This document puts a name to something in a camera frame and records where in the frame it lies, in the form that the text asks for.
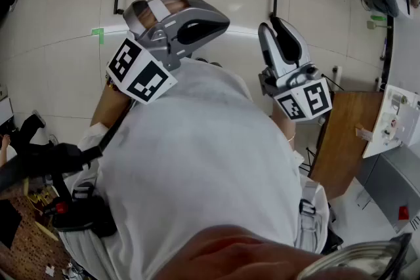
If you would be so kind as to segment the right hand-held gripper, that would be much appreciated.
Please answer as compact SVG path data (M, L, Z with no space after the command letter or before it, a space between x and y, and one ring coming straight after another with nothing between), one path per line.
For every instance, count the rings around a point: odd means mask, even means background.
M259 74L262 93L271 97L288 119L309 121L332 109L327 81L310 62L308 45L289 22L272 17L258 28L264 62Z

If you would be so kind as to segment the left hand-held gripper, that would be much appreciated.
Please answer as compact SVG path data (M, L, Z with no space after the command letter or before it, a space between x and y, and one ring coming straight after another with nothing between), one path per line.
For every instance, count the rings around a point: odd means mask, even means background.
M163 0L137 0L124 11L128 36L107 65L117 88L143 104L176 84L171 75L182 58L190 56L222 35L230 20L203 0L187 0L190 6L171 14ZM146 29L138 15L149 8L157 23Z

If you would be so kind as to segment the person's left hand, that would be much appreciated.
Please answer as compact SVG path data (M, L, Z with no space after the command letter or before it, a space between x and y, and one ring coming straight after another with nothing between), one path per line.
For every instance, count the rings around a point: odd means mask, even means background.
M178 13L190 6L187 0L163 0L163 4L171 14ZM138 15L138 19L146 29L150 29L158 22L149 8L144 9Z

